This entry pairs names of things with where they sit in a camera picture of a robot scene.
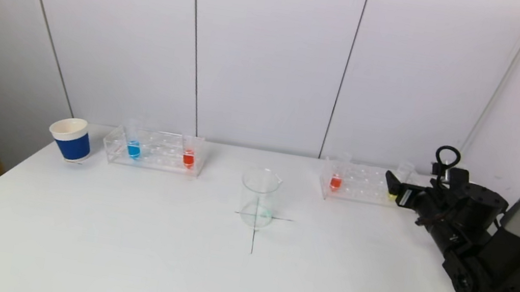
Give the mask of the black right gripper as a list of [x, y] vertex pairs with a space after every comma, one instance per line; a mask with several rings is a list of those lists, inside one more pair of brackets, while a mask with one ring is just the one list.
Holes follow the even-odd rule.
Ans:
[[388, 194], [397, 195], [397, 206], [412, 209], [418, 217], [415, 224], [431, 232], [442, 213], [440, 204], [433, 196], [433, 189], [401, 183], [390, 170], [385, 173], [385, 181]]

